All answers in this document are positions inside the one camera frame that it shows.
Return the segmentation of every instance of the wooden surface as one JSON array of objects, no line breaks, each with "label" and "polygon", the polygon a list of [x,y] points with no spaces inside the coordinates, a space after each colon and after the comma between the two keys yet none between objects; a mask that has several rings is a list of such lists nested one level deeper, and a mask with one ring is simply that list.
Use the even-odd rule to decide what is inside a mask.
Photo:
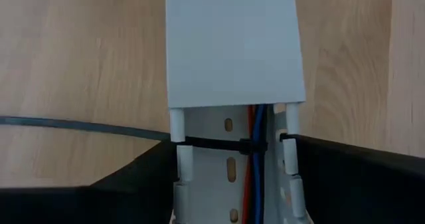
[{"label": "wooden surface", "polygon": [[[165,0],[0,0],[0,115],[167,132]],[[424,0],[297,0],[303,134],[425,157]],[[0,127],[0,186],[79,185],[155,142]]]},{"label": "wooden surface", "polygon": [[[0,115],[167,132],[164,0],[0,0]],[[151,141],[0,127],[0,185],[89,184]]]},{"label": "wooden surface", "polygon": [[297,0],[307,102],[302,131],[387,150],[391,0]]}]

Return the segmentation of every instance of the wood grain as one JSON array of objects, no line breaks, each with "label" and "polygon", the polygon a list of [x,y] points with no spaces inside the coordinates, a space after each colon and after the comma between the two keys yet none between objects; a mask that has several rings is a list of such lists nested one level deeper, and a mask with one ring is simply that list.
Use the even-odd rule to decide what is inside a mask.
[{"label": "wood grain", "polygon": [[164,0],[2,2],[0,114],[168,130]]},{"label": "wood grain", "polygon": [[386,145],[425,157],[425,0],[392,0]]},{"label": "wood grain", "polygon": [[[0,0],[0,115],[167,132],[165,0]],[[156,142],[0,127],[0,186],[89,184]]]},{"label": "wood grain", "polygon": [[157,141],[52,128],[0,128],[0,187],[89,185]]},{"label": "wood grain", "polygon": [[[303,134],[425,157],[424,0],[296,0]],[[0,0],[0,115],[167,132],[165,0]],[[0,127],[0,186],[91,183],[155,143]]]},{"label": "wood grain", "polygon": [[383,148],[392,0],[297,0],[302,132]]}]

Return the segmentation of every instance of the black plastic part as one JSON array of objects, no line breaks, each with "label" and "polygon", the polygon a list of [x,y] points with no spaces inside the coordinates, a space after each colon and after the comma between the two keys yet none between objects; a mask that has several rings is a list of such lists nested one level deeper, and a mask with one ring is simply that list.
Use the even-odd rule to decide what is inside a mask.
[{"label": "black plastic part", "polygon": [[290,138],[294,138],[292,135],[289,134],[280,134],[280,141],[282,142],[285,139],[290,139]]},{"label": "black plastic part", "polygon": [[423,223],[425,159],[305,136],[297,141],[315,224]]},{"label": "black plastic part", "polygon": [[161,142],[91,186],[0,189],[1,222],[168,224],[176,157]]}]

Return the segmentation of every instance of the oval slot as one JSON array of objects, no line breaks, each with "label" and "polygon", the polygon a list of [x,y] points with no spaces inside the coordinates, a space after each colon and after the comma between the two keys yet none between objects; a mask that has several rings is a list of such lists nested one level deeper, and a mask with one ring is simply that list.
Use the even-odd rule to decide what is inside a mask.
[{"label": "oval slot", "polygon": [[238,210],[236,209],[231,209],[230,210],[230,222],[231,223],[237,223],[239,220],[239,214],[238,214]]},{"label": "oval slot", "polygon": [[233,120],[231,118],[226,118],[226,120],[224,121],[224,129],[227,132],[233,131]]},{"label": "oval slot", "polygon": [[236,160],[234,158],[227,159],[227,179],[231,183],[236,181]]}]

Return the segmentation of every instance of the red cable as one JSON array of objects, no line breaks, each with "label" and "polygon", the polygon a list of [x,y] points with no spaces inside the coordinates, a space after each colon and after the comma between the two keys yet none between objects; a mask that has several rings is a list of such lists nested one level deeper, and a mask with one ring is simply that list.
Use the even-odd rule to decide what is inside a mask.
[{"label": "red cable", "polygon": [[[252,129],[254,125],[254,109],[252,105],[248,106],[248,131],[250,137],[252,136]],[[246,161],[246,173],[245,173],[245,187],[244,187],[244,200],[243,200],[243,209],[242,209],[242,224],[248,222],[248,208],[250,202],[250,190],[251,190],[251,162],[250,157]]]},{"label": "red cable", "polygon": [[249,201],[250,201],[250,190],[251,190],[251,165],[250,158],[246,162],[246,173],[245,173],[245,188],[244,188],[244,201],[242,209],[242,224],[246,224],[248,221],[249,212]]}]

